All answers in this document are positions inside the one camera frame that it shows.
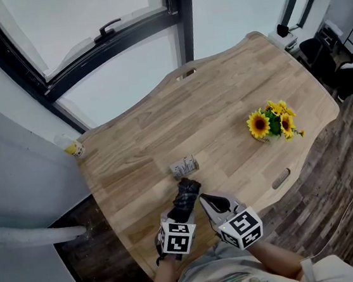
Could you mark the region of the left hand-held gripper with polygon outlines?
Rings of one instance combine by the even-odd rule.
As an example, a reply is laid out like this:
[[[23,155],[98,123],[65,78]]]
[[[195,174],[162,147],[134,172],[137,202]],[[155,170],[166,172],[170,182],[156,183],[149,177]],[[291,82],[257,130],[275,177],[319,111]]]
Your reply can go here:
[[[169,218],[169,210],[160,216],[160,228],[157,233],[160,257],[168,254],[187,255],[195,236],[196,224],[193,211],[188,213],[186,222]]]

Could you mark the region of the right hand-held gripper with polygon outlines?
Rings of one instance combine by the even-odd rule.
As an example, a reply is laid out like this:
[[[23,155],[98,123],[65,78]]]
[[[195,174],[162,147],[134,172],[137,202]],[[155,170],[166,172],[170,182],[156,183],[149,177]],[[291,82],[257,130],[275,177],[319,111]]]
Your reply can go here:
[[[263,236],[263,224],[251,206],[239,201],[234,195],[224,193],[202,193],[199,202],[211,221],[222,221],[221,212],[242,210],[217,226],[221,240],[240,250],[246,250]]]

